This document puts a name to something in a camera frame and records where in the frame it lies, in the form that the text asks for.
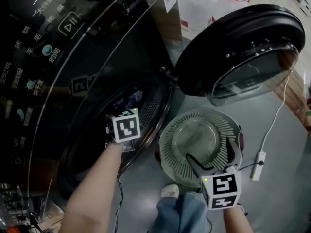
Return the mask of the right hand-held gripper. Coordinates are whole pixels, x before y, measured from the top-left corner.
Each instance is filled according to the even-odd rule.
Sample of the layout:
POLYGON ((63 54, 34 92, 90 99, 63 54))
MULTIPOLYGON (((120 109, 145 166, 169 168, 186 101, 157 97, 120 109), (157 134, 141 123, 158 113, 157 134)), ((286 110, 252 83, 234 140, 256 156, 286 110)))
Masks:
POLYGON ((197 178, 209 210, 221 210, 234 207, 242 190, 242 176, 234 167, 240 167, 242 152, 238 144, 226 138, 227 165, 231 166, 223 174, 210 175, 214 167, 204 167, 193 155, 186 154, 186 160, 197 178))

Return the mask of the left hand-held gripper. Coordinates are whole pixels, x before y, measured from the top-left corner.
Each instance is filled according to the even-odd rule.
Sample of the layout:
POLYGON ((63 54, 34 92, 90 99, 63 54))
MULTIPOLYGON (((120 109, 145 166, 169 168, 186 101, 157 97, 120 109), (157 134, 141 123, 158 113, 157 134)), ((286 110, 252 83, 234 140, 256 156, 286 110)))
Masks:
POLYGON ((106 114, 106 133, 123 152, 134 151, 133 140, 141 137, 138 108, 106 114))

